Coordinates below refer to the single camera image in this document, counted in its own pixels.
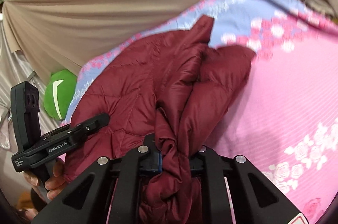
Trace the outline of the person's left hand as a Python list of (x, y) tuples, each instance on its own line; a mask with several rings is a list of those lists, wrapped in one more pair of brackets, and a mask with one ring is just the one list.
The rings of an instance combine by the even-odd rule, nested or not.
[(43, 186), (40, 186), (41, 181), (32, 172), (25, 171), (23, 177), (39, 197), (48, 203), (59, 195), (68, 184), (64, 177), (64, 170), (64, 161), (61, 158), (57, 158), (53, 166), (52, 175)]

